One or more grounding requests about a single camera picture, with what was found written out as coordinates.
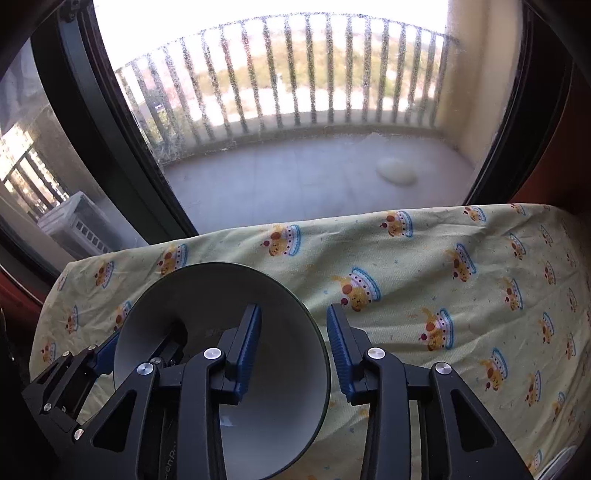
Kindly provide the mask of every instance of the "air conditioner unit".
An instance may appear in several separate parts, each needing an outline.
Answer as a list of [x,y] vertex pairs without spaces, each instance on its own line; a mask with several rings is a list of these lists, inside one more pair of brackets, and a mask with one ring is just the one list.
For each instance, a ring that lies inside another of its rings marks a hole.
[[83,192],[47,212],[37,225],[77,260],[122,249],[109,219]]

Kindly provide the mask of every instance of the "balcony floor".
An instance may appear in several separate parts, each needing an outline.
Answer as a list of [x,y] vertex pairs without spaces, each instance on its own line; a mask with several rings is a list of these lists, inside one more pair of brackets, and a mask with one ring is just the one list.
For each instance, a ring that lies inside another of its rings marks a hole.
[[[395,186],[376,171],[391,157],[418,180]],[[458,205],[473,167],[435,138],[336,135],[254,144],[165,167],[199,233],[381,210]]]

